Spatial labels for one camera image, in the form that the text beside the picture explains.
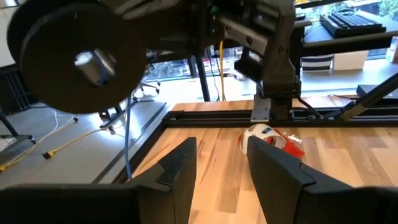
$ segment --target wooden table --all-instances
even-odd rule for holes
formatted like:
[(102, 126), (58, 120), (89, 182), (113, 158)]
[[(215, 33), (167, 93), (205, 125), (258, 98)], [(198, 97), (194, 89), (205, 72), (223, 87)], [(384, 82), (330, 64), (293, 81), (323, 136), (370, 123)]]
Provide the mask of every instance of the wooden table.
[[(312, 106), (341, 106), (330, 96), (304, 99)], [(174, 110), (251, 109), (251, 101), (177, 104)], [(187, 137), (196, 137), (198, 167), (190, 224), (266, 223), (248, 160), (238, 147), (243, 128), (167, 129), (137, 168), (144, 172)], [(284, 128), (302, 140), (303, 162), (354, 187), (398, 185), (398, 128)]]

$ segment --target keyboard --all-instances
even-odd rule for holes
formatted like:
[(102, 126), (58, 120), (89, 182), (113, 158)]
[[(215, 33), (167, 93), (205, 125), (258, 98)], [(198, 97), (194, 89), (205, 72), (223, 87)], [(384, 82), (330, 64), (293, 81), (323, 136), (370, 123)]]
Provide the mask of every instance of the keyboard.
[(334, 38), (385, 32), (382, 24), (355, 13), (334, 12), (320, 21)]

